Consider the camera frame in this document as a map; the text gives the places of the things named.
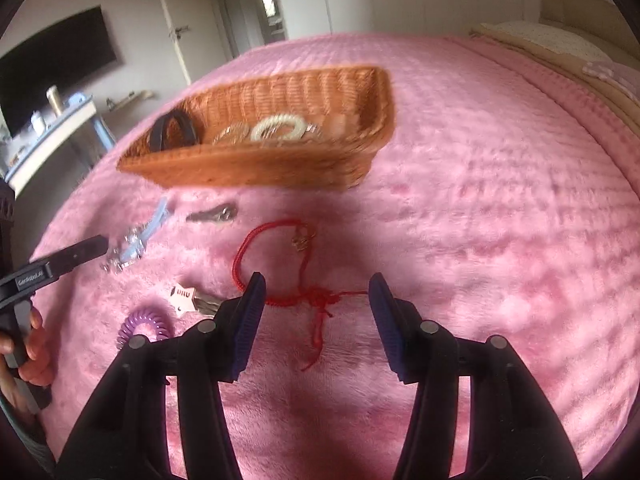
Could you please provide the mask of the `person's left hand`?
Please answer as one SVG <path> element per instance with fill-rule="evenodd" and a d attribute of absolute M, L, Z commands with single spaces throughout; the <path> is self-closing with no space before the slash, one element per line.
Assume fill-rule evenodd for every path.
<path fill-rule="evenodd" d="M 48 349 L 48 335 L 43 327 L 40 312 L 32 308 L 30 311 L 30 327 L 28 336 L 24 339 L 28 355 L 27 362 L 18 369 L 18 374 L 28 384 L 36 387 L 50 387 L 54 378 L 51 356 Z M 14 377 L 8 371 L 4 356 L 14 350 L 14 343 L 6 334 L 1 334 L 1 393 L 9 401 L 15 411 L 23 417 L 32 416 L 27 400 L 18 391 Z"/>

